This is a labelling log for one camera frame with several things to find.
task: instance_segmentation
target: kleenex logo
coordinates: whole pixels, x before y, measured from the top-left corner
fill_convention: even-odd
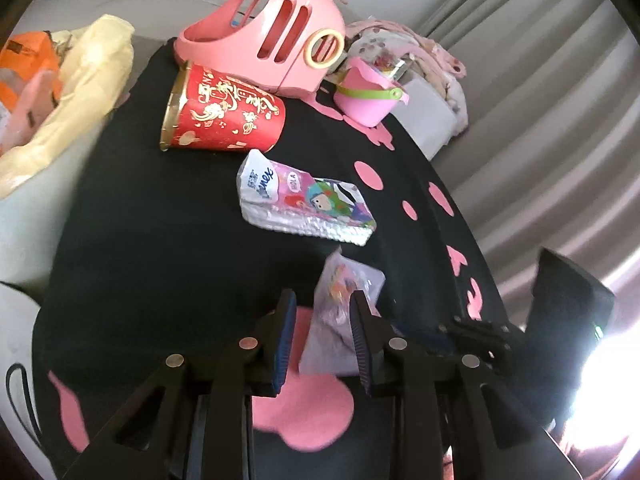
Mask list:
[[[269,193],[267,193],[267,184],[273,179],[273,170],[267,169],[260,179],[260,184],[255,188],[258,194],[265,200],[270,200]]]

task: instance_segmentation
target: black tablecloth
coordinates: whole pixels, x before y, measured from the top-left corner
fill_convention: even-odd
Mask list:
[[[338,246],[280,234],[242,219],[236,193],[241,153],[158,148],[167,98],[177,75],[172,46],[162,47],[103,131],[66,223],[33,335],[35,398],[43,440],[60,472],[77,453],[60,421],[49,372],[78,397],[88,436],[174,352],[215,351],[270,311],[282,288],[312,305],[324,259]],[[329,94],[318,100],[332,105]],[[394,151],[376,146],[343,121],[285,100],[286,124],[268,157],[313,176],[353,182],[378,228],[348,258],[381,269],[383,316],[405,331],[428,332],[464,315],[475,279],[482,318],[506,320],[489,269],[460,212],[420,149],[393,116],[385,125]],[[361,160],[382,178],[367,187]],[[430,195],[444,192],[454,215]],[[402,208],[408,201],[418,219]],[[447,245],[466,256],[452,272]],[[364,397],[357,379],[347,433],[303,454],[274,434],[256,437],[261,479],[386,478],[390,406]]]

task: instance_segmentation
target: curtain fold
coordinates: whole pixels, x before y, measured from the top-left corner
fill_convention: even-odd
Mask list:
[[[469,130],[434,166],[512,321],[540,247],[640,292],[640,48],[609,0],[446,0],[419,28],[460,58]]]

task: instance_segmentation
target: pink toy helmet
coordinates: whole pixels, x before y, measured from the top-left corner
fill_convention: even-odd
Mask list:
[[[236,26],[244,0],[227,0],[185,28],[175,41],[178,61],[192,60],[280,95],[315,92],[344,49],[345,25],[333,0],[269,0],[249,20],[253,0]]]

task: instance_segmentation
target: green bucket handle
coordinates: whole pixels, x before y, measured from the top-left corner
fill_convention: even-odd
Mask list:
[[[393,101],[399,101],[402,99],[402,95],[404,94],[402,89],[397,86],[387,90],[361,90],[336,85],[336,91],[356,99],[387,99]]]

